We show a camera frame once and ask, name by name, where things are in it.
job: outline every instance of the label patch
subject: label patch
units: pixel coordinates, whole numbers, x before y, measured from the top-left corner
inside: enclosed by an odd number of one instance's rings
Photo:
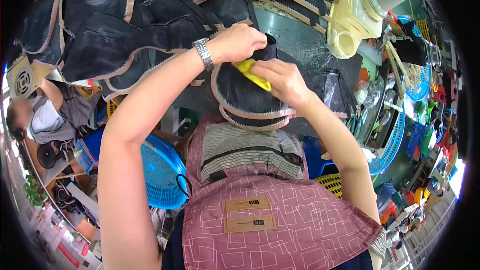
[[[244,233],[275,229],[273,215],[224,218],[224,233]]]
[[[270,202],[267,196],[257,196],[224,201],[222,206],[223,212],[228,213],[251,209],[267,209],[270,207]]]

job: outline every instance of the silver wristwatch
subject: silver wristwatch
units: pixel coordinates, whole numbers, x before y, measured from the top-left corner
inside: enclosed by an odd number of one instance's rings
[[[208,38],[198,39],[193,42],[192,45],[195,46],[200,54],[203,65],[205,66],[205,70],[211,71],[213,69],[213,61],[212,57],[210,56],[210,52],[208,52],[207,45],[205,44],[208,40]]]

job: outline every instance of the green plant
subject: green plant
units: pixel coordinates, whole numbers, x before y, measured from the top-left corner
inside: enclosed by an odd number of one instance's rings
[[[23,185],[23,190],[27,194],[30,204],[35,207],[41,207],[43,201],[47,199],[47,194],[41,189],[35,176],[27,174],[25,179],[27,180],[27,183]]]

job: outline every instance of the yellow sponge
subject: yellow sponge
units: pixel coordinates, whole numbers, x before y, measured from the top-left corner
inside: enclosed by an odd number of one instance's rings
[[[244,60],[243,62],[238,62],[238,63],[232,63],[232,65],[238,69],[246,78],[248,78],[250,81],[253,81],[257,86],[261,87],[267,92],[272,91],[272,86],[270,85],[270,82],[266,81],[265,79],[258,77],[255,74],[252,74],[248,72],[248,69],[250,69],[250,66],[255,63],[254,59],[248,59]]]

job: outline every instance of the pink patterned apron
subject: pink patterned apron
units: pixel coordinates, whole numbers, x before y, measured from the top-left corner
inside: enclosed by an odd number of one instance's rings
[[[221,180],[206,182],[201,175],[203,147],[209,146],[206,130],[224,121],[203,117],[189,148],[186,176],[193,194],[183,221],[185,269],[330,269],[381,235],[383,228],[360,209],[308,180],[306,164],[303,179],[285,180],[289,175],[274,165],[243,164],[223,169]],[[261,175],[266,173],[282,179]],[[271,207],[223,212],[222,202],[255,196],[267,196]],[[273,230],[224,233],[226,218],[270,214]]]

